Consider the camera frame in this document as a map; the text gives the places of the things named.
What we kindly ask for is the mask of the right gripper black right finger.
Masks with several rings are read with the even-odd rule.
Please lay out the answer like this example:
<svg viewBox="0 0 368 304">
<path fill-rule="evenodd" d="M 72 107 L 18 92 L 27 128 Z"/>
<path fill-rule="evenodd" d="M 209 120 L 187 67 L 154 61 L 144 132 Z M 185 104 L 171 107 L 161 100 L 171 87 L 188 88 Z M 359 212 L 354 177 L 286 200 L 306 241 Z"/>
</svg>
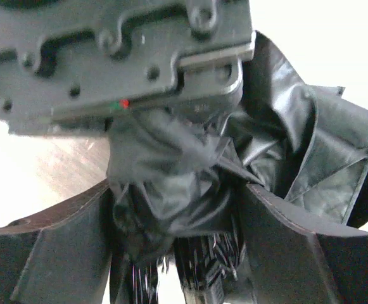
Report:
<svg viewBox="0 0 368 304">
<path fill-rule="evenodd" d="M 239 190 L 239 217 L 258 303 L 368 303 L 368 232 L 254 184 Z"/>
</svg>

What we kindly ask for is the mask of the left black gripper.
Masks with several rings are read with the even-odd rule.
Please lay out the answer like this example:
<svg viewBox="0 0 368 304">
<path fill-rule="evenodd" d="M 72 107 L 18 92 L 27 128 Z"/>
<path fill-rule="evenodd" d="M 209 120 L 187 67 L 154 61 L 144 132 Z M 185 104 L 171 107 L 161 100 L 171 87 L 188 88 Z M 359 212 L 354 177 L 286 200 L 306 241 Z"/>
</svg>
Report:
<svg viewBox="0 0 368 304">
<path fill-rule="evenodd" d="M 249 1 L 0 1 L 0 121 L 16 135 L 103 134 L 163 108 L 234 108 L 256 33 Z"/>
</svg>

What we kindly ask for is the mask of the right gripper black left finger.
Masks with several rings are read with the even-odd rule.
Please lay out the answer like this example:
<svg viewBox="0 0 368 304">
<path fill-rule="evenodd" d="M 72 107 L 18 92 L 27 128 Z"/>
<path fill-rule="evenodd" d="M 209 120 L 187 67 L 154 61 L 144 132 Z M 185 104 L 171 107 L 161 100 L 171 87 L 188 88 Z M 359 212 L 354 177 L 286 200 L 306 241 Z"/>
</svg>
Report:
<svg viewBox="0 0 368 304">
<path fill-rule="evenodd" d="M 110 267 L 106 181 L 0 228 L 0 303 L 101 303 Z"/>
</svg>

